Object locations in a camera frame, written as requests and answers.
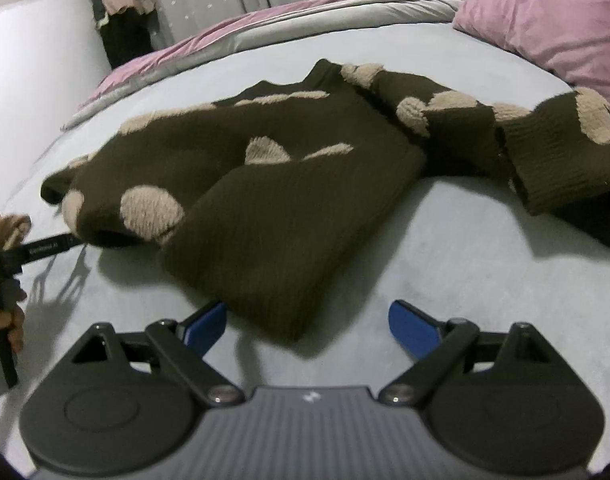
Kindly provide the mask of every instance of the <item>sweater cuff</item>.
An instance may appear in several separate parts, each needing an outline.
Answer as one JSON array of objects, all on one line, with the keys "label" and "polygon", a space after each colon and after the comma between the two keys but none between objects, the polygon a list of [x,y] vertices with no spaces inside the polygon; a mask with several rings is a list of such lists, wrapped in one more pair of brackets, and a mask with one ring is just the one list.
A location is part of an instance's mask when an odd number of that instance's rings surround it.
[{"label": "sweater cuff", "polygon": [[610,108],[588,89],[501,121],[497,141],[525,208],[536,215],[610,191]]}]

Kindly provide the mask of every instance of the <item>hanging clothes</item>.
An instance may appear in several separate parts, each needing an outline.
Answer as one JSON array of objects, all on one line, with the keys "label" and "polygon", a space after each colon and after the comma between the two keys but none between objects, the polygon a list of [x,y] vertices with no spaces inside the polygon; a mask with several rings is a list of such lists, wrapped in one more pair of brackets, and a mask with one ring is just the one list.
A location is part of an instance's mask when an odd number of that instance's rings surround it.
[{"label": "hanging clothes", "polygon": [[94,21],[112,68],[153,52],[149,34],[152,0],[90,0]]}]

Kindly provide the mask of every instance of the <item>white logo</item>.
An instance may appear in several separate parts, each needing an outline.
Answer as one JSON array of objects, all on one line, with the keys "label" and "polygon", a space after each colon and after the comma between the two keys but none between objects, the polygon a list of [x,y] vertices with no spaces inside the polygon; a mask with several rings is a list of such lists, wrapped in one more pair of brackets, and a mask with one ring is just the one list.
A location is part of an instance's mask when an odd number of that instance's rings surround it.
[{"label": "white logo", "polygon": [[303,400],[308,402],[309,404],[313,404],[314,402],[318,402],[322,399],[323,396],[318,392],[309,392],[308,394],[303,395]]}]

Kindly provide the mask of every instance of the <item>ribbed gray surface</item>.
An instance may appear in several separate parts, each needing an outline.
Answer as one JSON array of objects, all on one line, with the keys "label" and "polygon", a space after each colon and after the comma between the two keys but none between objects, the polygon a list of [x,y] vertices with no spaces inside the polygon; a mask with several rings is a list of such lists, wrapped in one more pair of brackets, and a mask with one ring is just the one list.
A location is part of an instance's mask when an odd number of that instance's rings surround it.
[{"label": "ribbed gray surface", "polygon": [[[575,471],[547,479],[587,477]],[[34,478],[65,477],[41,472]],[[451,456],[414,410],[380,405],[360,387],[258,388],[246,404],[208,412],[191,439],[168,460],[120,478],[510,480]]]}]

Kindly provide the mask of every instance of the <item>polka dot sweater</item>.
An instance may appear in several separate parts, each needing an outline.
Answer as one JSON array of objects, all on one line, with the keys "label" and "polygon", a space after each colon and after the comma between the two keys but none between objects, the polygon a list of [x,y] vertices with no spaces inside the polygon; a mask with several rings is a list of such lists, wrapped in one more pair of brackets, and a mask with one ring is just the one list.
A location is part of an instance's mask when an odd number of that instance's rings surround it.
[{"label": "polka dot sweater", "polygon": [[488,176],[532,214],[610,226],[610,106],[588,89],[531,112],[488,106],[422,76],[320,60],[296,84],[132,118],[41,195],[84,241],[157,243],[169,273],[290,341],[401,194],[438,174]]}]

